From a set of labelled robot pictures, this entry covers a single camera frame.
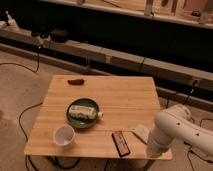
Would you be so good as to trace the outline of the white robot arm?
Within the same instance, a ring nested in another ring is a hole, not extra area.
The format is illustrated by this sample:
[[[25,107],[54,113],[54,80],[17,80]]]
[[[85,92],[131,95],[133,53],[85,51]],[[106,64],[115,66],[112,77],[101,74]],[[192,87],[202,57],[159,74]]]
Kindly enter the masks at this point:
[[[147,154],[160,157],[174,139],[180,139],[213,157],[213,131],[193,124],[190,119],[190,110],[182,104],[158,112],[148,135]]]

